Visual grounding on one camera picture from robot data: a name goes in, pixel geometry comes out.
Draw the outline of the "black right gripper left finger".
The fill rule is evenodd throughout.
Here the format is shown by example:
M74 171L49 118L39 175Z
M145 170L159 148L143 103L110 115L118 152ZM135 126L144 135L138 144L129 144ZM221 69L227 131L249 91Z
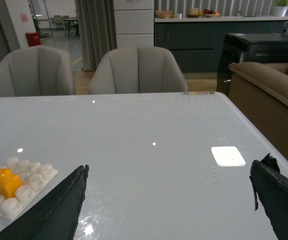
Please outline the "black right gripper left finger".
M0 240L72 240L85 200L88 165L81 165L17 220Z

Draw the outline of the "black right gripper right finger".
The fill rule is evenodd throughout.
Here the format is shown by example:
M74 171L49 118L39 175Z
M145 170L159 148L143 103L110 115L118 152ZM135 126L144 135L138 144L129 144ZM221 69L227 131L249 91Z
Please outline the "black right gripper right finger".
M254 208L258 209L260 201L276 237L288 240L288 178L281 174L276 158L267 154L262 160L254 160L249 178Z

